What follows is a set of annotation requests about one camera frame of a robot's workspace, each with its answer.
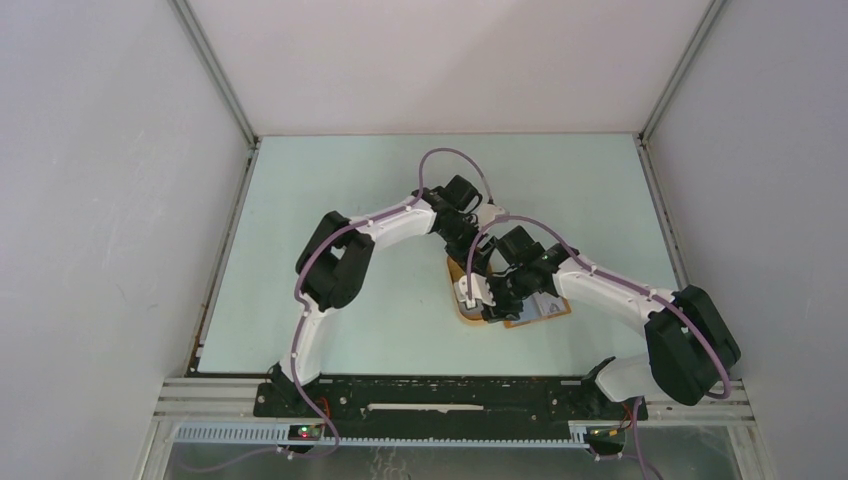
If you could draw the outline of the orange leather card holder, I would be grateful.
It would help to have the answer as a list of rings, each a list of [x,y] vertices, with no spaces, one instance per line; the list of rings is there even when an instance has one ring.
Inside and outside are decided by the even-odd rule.
[[[569,315],[572,312],[567,299],[547,293],[537,293],[526,299],[517,320],[505,320],[507,329],[517,328],[541,321]]]

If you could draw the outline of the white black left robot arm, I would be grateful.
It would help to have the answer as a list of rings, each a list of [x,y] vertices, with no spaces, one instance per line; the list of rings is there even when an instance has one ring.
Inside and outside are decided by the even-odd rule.
[[[292,416],[304,416],[316,403],[309,384],[321,374],[320,347],[326,318],[360,293],[374,253],[413,237],[435,233],[450,258],[460,263],[472,250],[482,226],[507,211],[457,175],[445,186],[419,187],[400,203],[348,218],[331,211],[321,219],[296,263],[294,298],[301,305],[289,352],[279,361],[288,381],[277,402]]]

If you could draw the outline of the orange oval plastic tray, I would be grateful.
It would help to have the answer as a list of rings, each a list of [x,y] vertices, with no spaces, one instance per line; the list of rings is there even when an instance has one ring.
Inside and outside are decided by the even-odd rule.
[[[451,282],[451,291],[460,321],[468,326],[486,325],[487,322],[483,318],[481,311],[468,309],[465,301],[460,298],[459,281],[465,276],[465,271],[450,257],[446,258],[446,265]]]

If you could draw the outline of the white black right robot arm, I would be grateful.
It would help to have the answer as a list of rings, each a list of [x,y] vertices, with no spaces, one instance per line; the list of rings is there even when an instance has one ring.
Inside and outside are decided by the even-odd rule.
[[[591,305],[644,340],[645,353],[613,358],[590,373],[594,383],[583,388],[581,402],[591,416],[606,418],[622,401],[655,393],[686,406],[729,396],[730,370],[741,351],[704,289],[640,284],[560,242],[545,248],[521,226],[495,247],[508,271],[486,280],[494,302],[484,310],[486,319],[513,319],[525,299],[547,293]]]

